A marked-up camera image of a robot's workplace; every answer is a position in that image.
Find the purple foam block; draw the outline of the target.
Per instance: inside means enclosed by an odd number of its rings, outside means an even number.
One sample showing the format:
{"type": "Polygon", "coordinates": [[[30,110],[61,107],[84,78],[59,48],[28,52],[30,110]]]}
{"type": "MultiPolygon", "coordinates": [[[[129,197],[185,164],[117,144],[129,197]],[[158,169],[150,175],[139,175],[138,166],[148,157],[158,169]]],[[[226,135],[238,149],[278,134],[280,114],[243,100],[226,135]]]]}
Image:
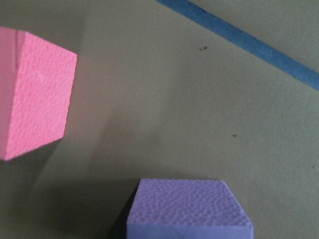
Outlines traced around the purple foam block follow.
{"type": "Polygon", "coordinates": [[[252,239],[254,227],[224,181],[141,179],[128,239],[252,239]]]}

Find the pink foam block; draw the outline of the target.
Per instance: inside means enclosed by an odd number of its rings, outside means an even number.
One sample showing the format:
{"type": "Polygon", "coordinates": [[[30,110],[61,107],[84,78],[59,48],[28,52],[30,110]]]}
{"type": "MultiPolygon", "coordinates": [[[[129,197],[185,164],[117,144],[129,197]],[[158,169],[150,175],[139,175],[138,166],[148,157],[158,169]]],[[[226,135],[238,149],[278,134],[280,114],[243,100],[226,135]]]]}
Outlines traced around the pink foam block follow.
{"type": "Polygon", "coordinates": [[[0,157],[63,137],[77,55],[32,33],[0,29],[0,157]]]}

